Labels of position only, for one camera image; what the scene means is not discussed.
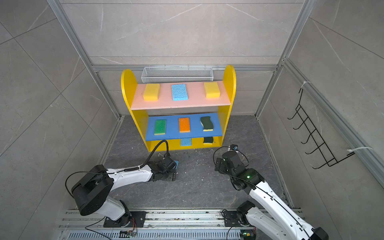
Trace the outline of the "dark green curved sponge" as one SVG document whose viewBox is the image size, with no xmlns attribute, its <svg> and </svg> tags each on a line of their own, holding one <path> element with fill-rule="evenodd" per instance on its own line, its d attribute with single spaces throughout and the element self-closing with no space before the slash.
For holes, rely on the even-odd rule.
<svg viewBox="0 0 384 240">
<path fill-rule="evenodd" d="M 204 145 L 211 145 L 211 144 L 213 144 L 213 142 L 214 142 L 213 137 L 204 137 L 204 141 L 203 141 Z"/>
<path fill-rule="evenodd" d="M 214 130 L 214 124 L 211 121 L 210 116 L 201 117 L 201 124 L 204 132 L 210 132 Z"/>
</svg>

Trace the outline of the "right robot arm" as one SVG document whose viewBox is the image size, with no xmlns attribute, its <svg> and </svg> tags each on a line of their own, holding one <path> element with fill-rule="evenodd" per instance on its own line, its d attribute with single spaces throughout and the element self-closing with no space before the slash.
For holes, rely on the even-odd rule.
<svg viewBox="0 0 384 240">
<path fill-rule="evenodd" d="M 255 169 L 247 168 L 232 148 L 220 158 L 213 158 L 215 171 L 230 177 L 237 191 L 245 191 L 268 212 L 265 215 L 255 204 L 246 201 L 237 208 L 242 225 L 253 226 L 273 240 L 328 240 L 329 235 L 321 227 L 312 225 L 297 215 L 272 190 L 264 177 Z"/>
</svg>

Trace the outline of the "orange sponge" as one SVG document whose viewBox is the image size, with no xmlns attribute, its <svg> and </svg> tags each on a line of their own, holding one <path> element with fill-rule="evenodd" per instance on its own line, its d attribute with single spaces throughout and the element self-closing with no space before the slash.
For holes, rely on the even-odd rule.
<svg viewBox="0 0 384 240">
<path fill-rule="evenodd" d="M 179 132 L 180 133 L 190 133 L 190 118 L 179 118 Z"/>
</svg>

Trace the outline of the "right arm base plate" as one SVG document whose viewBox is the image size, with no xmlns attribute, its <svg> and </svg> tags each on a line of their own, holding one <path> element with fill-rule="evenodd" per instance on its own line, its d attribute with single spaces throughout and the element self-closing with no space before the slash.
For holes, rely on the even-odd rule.
<svg viewBox="0 0 384 240">
<path fill-rule="evenodd" d="M 248 227 L 249 225 L 242 222 L 236 211 L 222 210 L 221 215 L 225 221 L 226 227 Z"/>
</svg>

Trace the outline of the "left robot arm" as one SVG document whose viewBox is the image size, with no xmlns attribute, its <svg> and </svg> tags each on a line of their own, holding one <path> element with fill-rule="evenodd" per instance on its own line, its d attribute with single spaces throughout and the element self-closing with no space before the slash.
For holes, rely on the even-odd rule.
<svg viewBox="0 0 384 240">
<path fill-rule="evenodd" d="M 96 165 L 90 171 L 78 171 L 70 175 L 84 176 L 68 188 L 67 177 L 65 188 L 75 200 L 82 216 L 99 214 L 106 217 L 107 225 L 125 227 L 133 223 L 133 217 L 126 203 L 109 196 L 110 192 L 131 184 L 167 181 L 176 173 L 178 163 L 171 159 L 169 143 L 160 141 L 151 151 L 145 162 L 137 167 L 107 169 L 104 165 Z"/>
</svg>

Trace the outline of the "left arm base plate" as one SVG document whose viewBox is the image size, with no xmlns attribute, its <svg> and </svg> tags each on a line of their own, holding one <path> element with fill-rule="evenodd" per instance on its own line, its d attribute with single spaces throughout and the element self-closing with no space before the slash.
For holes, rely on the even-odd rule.
<svg viewBox="0 0 384 240">
<path fill-rule="evenodd" d="M 133 228 L 134 226 L 142 228 L 146 219 L 147 212 L 134 211 L 124 214 L 116 221 L 107 218 L 103 224 L 104 228 Z"/>
</svg>

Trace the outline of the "green yellow sponge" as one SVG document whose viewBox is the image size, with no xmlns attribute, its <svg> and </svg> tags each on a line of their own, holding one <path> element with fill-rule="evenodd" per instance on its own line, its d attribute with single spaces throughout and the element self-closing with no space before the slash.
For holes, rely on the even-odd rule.
<svg viewBox="0 0 384 240">
<path fill-rule="evenodd" d="M 167 127 L 167 120 L 165 120 L 165 119 L 156 120 L 155 121 L 154 135 L 155 136 L 165 135 L 166 134 L 166 127 Z"/>
</svg>

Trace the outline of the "light blue sponge row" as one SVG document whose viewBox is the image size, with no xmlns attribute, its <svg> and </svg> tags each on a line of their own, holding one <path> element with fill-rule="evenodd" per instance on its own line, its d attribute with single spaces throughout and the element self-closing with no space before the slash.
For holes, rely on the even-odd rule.
<svg viewBox="0 0 384 240">
<path fill-rule="evenodd" d="M 192 139 L 191 138 L 181 139 L 181 147 L 190 147 L 191 145 L 192 145 Z"/>
</svg>

